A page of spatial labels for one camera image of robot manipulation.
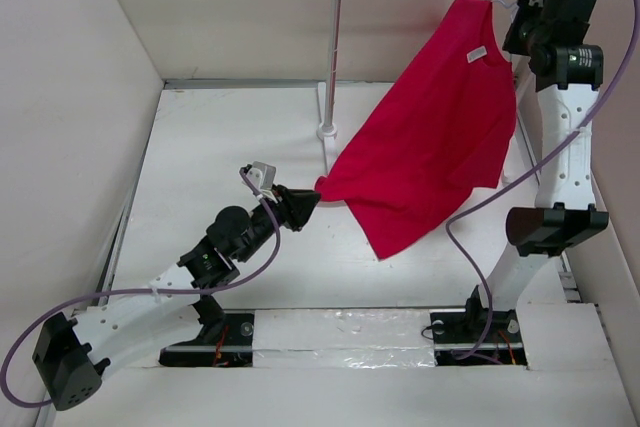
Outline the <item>red t shirt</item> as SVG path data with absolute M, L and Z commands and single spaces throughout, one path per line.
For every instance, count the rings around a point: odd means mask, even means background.
M 489 0 L 454 0 L 427 43 L 315 188 L 346 203 L 378 259 L 494 189 L 514 134 L 512 67 Z

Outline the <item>blue wire hanger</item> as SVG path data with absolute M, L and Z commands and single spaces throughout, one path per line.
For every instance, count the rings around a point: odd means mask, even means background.
M 492 3 L 496 3 L 501 5 L 504 9 L 506 10 L 513 10 L 517 7 L 517 1 L 514 0 L 513 2 L 508 3 L 505 0 L 491 0 Z

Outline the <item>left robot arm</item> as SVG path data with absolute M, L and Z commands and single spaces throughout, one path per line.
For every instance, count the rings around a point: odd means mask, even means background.
M 275 185 L 252 211 L 221 210 L 205 236 L 147 286 L 128 289 L 103 307 L 43 323 L 33 361 L 58 411 L 94 395 L 115 372 L 165 346 L 222 338 L 225 312 L 214 295 L 249 282 L 237 269 L 282 228 L 300 231 L 320 194 Z

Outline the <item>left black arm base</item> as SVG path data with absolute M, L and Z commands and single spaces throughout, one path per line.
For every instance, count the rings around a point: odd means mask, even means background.
M 197 336 L 163 348 L 159 364 L 174 368 L 252 367 L 255 311 L 225 311 L 215 300 L 202 300 L 196 309 L 201 324 Z

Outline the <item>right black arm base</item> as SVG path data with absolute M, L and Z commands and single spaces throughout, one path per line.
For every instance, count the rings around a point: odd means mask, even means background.
M 463 307 L 430 311 L 421 335 L 433 342 L 437 366 L 526 366 L 527 358 L 516 312 L 489 310 L 476 286 Z

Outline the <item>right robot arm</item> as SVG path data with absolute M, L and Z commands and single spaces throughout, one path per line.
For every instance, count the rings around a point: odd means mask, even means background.
M 495 312 L 510 312 L 551 258 L 603 231 L 609 215 L 596 207 L 591 181 L 591 124 L 603 82 L 604 54 L 584 38 L 596 0 L 518 0 L 503 48 L 526 56 L 542 119 L 542 153 L 535 203 L 513 207 L 508 244 L 477 288 L 480 305 L 462 315 L 462 328 L 484 340 L 498 328 Z

